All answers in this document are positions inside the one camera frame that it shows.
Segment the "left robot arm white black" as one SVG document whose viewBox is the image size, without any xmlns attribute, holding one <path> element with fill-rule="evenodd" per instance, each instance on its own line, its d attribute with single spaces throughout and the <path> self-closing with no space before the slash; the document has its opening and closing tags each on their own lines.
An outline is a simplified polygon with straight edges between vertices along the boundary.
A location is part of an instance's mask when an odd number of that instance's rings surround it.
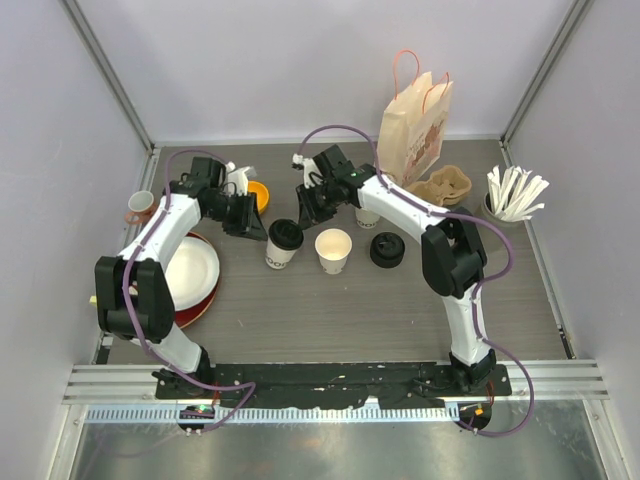
<svg viewBox="0 0 640 480">
<path fill-rule="evenodd" d="M 206 188 L 196 196 L 169 193 L 138 237 L 118 255 L 100 257 L 94 269 L 100 329 L 139 343 L 179 375 L 179 388 L 193 399 L 211 391 L 212 367 L 207 351 L 175 323 L 165 270 L 203 218 L 220 222 L 230 236 L 267 239 L 254 193 L 229 194 L 221 188 Z"/>
</svg>

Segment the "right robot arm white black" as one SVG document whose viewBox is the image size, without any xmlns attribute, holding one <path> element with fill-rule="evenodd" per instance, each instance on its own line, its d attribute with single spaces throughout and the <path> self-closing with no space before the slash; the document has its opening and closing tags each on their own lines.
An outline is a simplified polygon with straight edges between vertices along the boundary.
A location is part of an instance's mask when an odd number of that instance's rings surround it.
<svg viewBox="0 0 640 480">
<path fill-rule="evenodd" d="M 295 154 L 292 167 L 303 172 L 296 188 L 303 230 L 349 204 L 390 221 L 418 242 L 422 275 L 445 305 L 453 387 L 465 395 L 483 388 L 496 365 L 495 351 L 484 341 L 479 286 L 487 256 L 474 223 L 461 218 L 465 211 L 451 213 L 401 191 L 373 165 L 354 166 L 336 145 L 312 158 Z"/>
</svg>

